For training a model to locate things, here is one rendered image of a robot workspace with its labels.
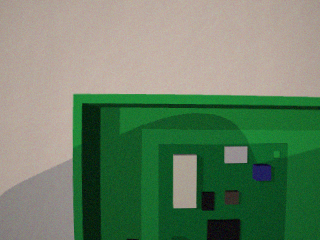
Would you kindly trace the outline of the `green circuit board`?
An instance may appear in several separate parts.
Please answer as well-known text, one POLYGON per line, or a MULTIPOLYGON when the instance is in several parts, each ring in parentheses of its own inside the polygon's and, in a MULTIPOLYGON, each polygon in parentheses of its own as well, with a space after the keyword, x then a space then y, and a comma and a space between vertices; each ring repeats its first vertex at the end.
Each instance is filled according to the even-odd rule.
POLYGON ((159 240, 284 240, 287 143, 158 144, 158 180, 159 240))

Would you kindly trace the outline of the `green bin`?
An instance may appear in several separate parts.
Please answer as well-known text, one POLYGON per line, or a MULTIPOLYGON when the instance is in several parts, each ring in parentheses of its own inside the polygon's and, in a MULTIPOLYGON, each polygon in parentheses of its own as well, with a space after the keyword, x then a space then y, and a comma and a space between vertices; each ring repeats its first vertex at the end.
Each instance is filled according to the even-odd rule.
POLYGON ((74 240, 159 240, 158 144, 282 143, 284 240, 320 240, 320 97, 73 94, 74 240))

